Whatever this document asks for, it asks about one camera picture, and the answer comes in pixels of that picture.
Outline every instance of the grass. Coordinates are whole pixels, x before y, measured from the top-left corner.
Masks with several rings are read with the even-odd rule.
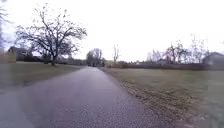
[[[0,88],[24,85],[26,83],[48,79],[66,74],[82,67],[57,65],[52,67],[42,63],[0,64]]]
[[[164,116],[187,127],[224,127],[224,72],[103,69]]]

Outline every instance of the building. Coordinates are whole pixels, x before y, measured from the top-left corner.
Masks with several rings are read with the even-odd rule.
[[[25,48],[17,48],[14,46],[9,48],[8,53],[14,54],[16,56],[16,60],[22,59],[27,55],[32,56],[32,53],[29,53]]]

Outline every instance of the tree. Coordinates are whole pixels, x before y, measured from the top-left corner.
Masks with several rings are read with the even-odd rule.
[[[148,53],[147,61],[155,63],[160,59],[162,59],[161,52],[153,49],[152,53]]]
[[[165,56],[166,58],[171,59],[171,63],[175,63],[177,58],[176,48],[173,45],[171,45],[169,48],[167,48]]]
[[[118,45],[114,45],[114,54],[113,54],[114,63],[117,62],[119,57],[120,57],[119,47],[118,47]]]
[[[89,66],[102,66],[102,50],[99,48],[94,48],[89,51],[86,55],[86,61]]]
[[[3,51],[3,49],[4,49],[4,46],[3,46],[4,39],[2,37],[2,23],[4,21],[6,21],[5,20],[6,16],[7,16],[7,14],[5,13],[5,10],[2,7],[0,7],[0,52]]]
[[[178,43],[176,47],[176,54],[177,54],[178,63],[182,63],[182,59],[186,61],[188,50],[185,49],[182,44]]]
[[[191,34],[192,44],[191,44],[191,53],[194,63],[202,63],[202,59],[207,53],[207,50],[204,48],[204,39],[196,38],[196,35]]]
[[[66,20],[67,10],[56,16],[51,16],[46,4],[42,8],[35,9],[38,19],[33,20],[30,27],[18,26],[17,41],[34,43],[38,51],[51,56],[51,64],[55,66],[58,55],[68,55],[79,50],[76,39],[83,39],[87,33],[84,28]]]

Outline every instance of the sky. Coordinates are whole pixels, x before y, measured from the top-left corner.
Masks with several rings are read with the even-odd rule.
[[[224,51],[224,8],[221,0],[8,0],[9,14],[4,32],[14,38],[17,25],[32,25],[33,8],[48,3],[54,10],[67,9],[70,20],[85,27],[88,36],[75,58],[100,48],[112,60],[113,45],[120,49],[119,60],[146,60],[153,49],[163,51],[177,39],[184,47],[190,34],[206,39],[211,51]]]

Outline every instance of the paved path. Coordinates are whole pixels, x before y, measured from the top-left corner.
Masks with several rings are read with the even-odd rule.
[[[96,68],[0,95],[1,128],[168,128]]]

